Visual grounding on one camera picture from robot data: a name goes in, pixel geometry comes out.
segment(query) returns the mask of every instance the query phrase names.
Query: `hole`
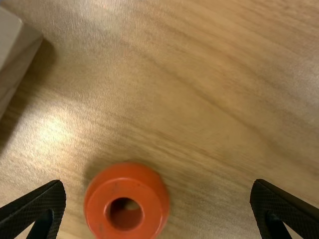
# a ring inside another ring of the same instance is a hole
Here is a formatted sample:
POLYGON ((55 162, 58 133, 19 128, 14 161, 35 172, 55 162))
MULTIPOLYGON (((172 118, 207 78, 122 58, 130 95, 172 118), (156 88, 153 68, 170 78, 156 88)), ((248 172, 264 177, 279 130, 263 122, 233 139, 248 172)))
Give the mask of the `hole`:
POLYGON ((31 231, 31 228, 33 227, 32 223, 30 226, 28 226, 26 229, 24 229, 15 239, 26 239, 28 236, 29 232, 31 231))
POLYGON ((292 239, 303 239, 300 235, 298 235, 297 232, 295 232, 294 230, 292 230, 286 223, 284 223, 285 227, 287 228, 290 236, 292 239))
POLYGON ((116 229, 121 231, 136 228, 142 217, 140 206, 130 198, 118 198, 107 209, 107 218, 116 229))

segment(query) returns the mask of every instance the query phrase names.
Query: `wooden table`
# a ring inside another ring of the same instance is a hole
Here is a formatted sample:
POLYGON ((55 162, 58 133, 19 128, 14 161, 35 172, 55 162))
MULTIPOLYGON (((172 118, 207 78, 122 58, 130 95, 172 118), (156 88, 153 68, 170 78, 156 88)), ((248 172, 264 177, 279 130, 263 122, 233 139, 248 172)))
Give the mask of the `wooden table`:
POLYGON ((316 0, 5 0, 43 42, 0 123, 0 203, 61 179, 58 238, 93 238, 90 180, 158 171, 160 239, 255 239, 263 178, 319 207, 316 0))

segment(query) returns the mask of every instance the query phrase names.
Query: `orange ring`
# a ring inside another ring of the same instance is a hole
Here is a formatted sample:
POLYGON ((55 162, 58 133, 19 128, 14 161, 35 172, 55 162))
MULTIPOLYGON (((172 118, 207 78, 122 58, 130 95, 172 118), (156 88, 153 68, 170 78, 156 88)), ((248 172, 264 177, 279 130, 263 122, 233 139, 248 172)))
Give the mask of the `orange ring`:
POLYGON ((167 222, 169 195, 153 170, 137 163, 118 163, 93 179, 84 211, 98 239, 154 239, 167 222), (125 208, 127 199, 137 207, 125 208))

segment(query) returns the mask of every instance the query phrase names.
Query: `orange rubber washer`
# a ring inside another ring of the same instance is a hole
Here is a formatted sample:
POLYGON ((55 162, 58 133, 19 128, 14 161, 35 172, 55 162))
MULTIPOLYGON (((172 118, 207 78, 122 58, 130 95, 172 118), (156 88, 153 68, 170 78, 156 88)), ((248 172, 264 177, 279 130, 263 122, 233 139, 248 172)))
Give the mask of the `orange rubber washer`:
POLYGON ((169 195, 153 170, 118 163, 93 179, 84 211, 98 239, 154 239, 167 222, 169 195))

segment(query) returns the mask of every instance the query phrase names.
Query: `white box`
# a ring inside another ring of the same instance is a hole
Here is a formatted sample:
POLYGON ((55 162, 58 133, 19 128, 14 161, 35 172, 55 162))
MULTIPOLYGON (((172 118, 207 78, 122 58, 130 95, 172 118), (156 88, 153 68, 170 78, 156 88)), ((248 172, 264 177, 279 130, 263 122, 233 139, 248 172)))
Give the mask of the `white box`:
POLYGON ((0 119, 41 42, 40 32, 0 7, 0 119))

